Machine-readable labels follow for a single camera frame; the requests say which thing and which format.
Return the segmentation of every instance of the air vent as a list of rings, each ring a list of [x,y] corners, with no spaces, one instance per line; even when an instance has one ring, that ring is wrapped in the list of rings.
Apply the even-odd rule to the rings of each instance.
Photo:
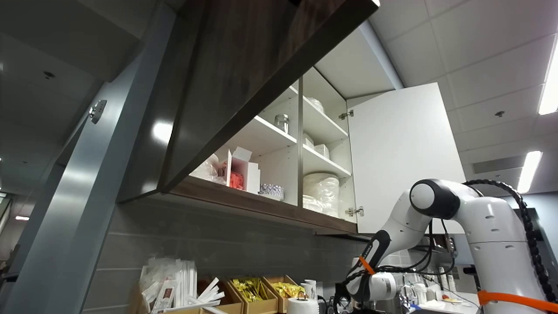
[[[502,171],[502,169],[514,169],[523,165],[523,155],[514,155],[507,158],[492,158],[492,160],[483,160],[483,162],[474,162],[473,164],[473,172],[494,172],[494,171]]]

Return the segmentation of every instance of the white shelf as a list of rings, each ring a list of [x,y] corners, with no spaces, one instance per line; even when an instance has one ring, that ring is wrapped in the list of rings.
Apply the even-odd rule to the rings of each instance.
[[[335,124],[326,113],[312,106],[307,97],[303,97],[303,131],[316,143],[331,143],[347,138],[347,131]]]
[[[265,155],[291,144],[296,144],[293,136],[258,115],[227,141],[227,146],[242,146],[255,155]]]
[[[314,151],[307,144],[303,144],[302,162],[303,162],[303,174],[316,172],[316,171],[324,171],[324,172],[335,172],[340,179],[351,176],[351,172],[345,167],[342,167],[342,165],[335,164],[333,160],[319,155],[317,151]]]

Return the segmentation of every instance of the wall cabinet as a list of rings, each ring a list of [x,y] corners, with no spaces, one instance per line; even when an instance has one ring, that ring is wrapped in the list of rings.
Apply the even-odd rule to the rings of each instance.
[[[310,68],[277,99],[234,134],[216,155],[242,146],[260,164],[262,183],[284,188],[291,209],[319,211],[307,202],[307,174],[330,172],[338,178],[333,216],[358,232],[377,232],[391,214],[401,192],[422,178],[464,181],[464,171],[436,83],[384,92],[347,101]],[[288,117],[288,129],[277,118]],[[462,228],[448,221],[452,233]]]

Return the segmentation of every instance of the shelf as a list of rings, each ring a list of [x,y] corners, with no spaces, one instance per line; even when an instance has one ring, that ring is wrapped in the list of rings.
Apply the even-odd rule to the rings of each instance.
[[[227,146],[242,146],[255,155],[265,155],[296,144],[296,139],[262,117],[255,117],[235,136],[227,141]]]
[[[347,131],[335,124],[326,113],[319,111],[309,99],[303,99],[303,131],[316,143],[331,143],[347,138]]]
[[[303,153],[302,153],[302,162],[303,162],[303,172],[316,172],[316,171],[324,171],[324,172],[335,172],[340,179],[349,178],[351,171],[345,167],[335,164],[333,160],[319,155],[307,144],[303,144]]]
[[[197,178],[185,178],[169,193],[174,195],[174,200],[195,202],[209,209],[256,216],[286,225],[307,226],[321,233],[356,233],[356,223]]]

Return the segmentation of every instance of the tiled wall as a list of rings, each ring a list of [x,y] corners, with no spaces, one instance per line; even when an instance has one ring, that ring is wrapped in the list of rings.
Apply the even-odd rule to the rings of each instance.
[[[290,274],[326,286],[344,279],[365,242],[160,200],[115,211],[89,288],[84,314],[126,312],[129,293],[148,256],[197,261],[201,277]]]

